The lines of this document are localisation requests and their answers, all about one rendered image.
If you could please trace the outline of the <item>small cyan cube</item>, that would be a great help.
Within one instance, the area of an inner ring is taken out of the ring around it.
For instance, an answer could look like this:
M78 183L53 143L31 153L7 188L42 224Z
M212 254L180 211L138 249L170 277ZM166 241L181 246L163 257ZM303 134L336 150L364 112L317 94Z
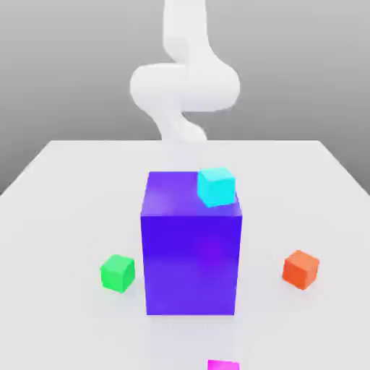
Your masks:
M197 195L207 207L236 201L236 178L224 167L203 168L197 173Z

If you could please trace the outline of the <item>small green cube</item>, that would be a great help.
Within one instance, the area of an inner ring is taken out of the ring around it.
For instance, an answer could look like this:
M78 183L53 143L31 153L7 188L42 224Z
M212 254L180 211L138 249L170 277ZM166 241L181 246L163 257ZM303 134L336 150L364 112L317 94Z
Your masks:
M101 265L100 277L104 288L124 293L135 279L134 260L113 254Z

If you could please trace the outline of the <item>small orange cube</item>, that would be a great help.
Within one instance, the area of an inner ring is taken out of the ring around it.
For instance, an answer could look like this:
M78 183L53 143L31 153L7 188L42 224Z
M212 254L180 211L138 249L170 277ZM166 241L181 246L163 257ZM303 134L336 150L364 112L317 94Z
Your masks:
M301 250L294 251L285 259L283 266L284 281L301 290L307 289L317 277L319 260Z

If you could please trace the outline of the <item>small magenta cube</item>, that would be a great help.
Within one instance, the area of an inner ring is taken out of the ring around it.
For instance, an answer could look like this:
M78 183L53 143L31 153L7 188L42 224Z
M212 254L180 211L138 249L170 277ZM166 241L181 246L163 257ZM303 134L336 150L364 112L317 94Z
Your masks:
M240 364L234 361L208 360L207 370L240 370Z

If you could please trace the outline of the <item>large purple box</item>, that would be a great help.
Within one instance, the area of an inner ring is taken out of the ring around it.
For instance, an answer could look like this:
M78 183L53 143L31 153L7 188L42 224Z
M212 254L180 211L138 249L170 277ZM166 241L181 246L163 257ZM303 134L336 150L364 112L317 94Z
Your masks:
M207 207L197 173L151 171L140 214L149 315L232 315L242 211Z

